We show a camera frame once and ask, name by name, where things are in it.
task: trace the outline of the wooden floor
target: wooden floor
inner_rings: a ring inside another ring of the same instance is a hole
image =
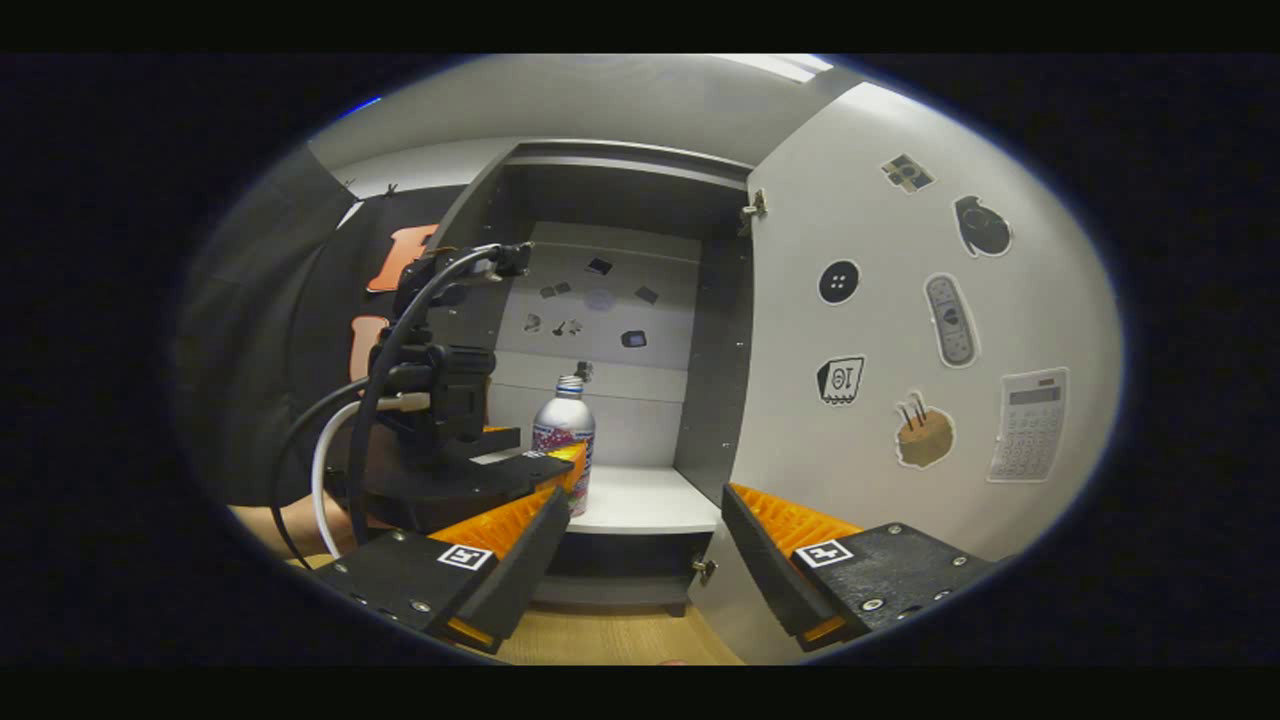
[[[312,568],[332,561],[329,555],[307,559]],[[672,660],[742,665],[692,606],[684,618],[657,607],[582,611],[534,606],[497,656],[477,655],[512,665],[658,665]]]

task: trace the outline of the white shelf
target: white shelf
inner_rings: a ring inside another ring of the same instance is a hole
[[[671,468],[595,465],[586,512],[568,523],[571,533],[653,536],[710,533],[719,507]]]

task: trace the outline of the button sticker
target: button sticker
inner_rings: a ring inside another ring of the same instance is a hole
[[[852,260],[836,260],[818,277],[818,297],[827,305],[840,305],[854,296],[861,272]]]

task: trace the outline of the orange gripper pad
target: orange gripper pad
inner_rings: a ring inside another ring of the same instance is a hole
[[[549,478],[538,484],[539,491],[547,489],[549,487],[559,486],[564,488],[566,493],[573,492],[573,484],[577,479],[582,477],[582,470],[586,469],[586,442],[575,442],[573,445],[566,445],[559,450],[552,450],[547,454],[550,457],[557,457],[559,460],[567,460],[573,464],[572,470],[567,470],[554,478]]]
[[[426,537],[440,542],[492,550],[498,560],[502,560],[515,547],[516,541],[520,539],[543,505],[547,505],[553,492],[556,488],[549,487],[526,495],[520,500],[500,505]]]
[[[730,487],[751,509],[751,514],[759,520],[764,532],[769,533],[769,539],[773,541],[773,544],[778,546],[782,556],[788,562],[791,561],[791,553],[796,548],[863,532],[856,525],[850,525],[844,520],[823,515],[803,505],[787,502],[781,497],[736,483],[730,483]]]

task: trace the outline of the bottle cap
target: bottle cap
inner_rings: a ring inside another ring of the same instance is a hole
[[[559,382],[556,383],[556,392],[573,392],[582,393],[582,378],[577,375],[561,375]]]

